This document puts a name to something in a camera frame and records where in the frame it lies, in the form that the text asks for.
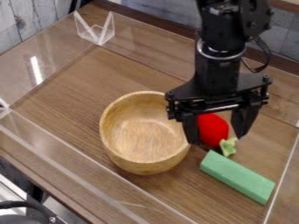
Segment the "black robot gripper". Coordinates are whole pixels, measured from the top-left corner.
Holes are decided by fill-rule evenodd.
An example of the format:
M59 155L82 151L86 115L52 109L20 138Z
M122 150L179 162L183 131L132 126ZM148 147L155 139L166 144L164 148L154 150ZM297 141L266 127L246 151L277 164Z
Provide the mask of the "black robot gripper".
M231 110L230 122L241 139L267 104L273 79L262 73L242 73L241 62L241 57L213 58L199 53L194 76L164 95L168 118L182 122L190 144L200 144L196 115Z

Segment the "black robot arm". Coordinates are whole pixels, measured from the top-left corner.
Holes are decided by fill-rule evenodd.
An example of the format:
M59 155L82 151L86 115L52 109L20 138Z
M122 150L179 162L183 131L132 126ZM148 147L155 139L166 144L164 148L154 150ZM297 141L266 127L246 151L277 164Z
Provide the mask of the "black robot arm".
M273 79L263 67L241 72L247 42L270 29L273 11L267 0L196 0L200 33L195 41L195 70L191 79L164 94L167 114L182 123L190 144L200 145L198 117L229 110L237 137L243 137L269 104Z

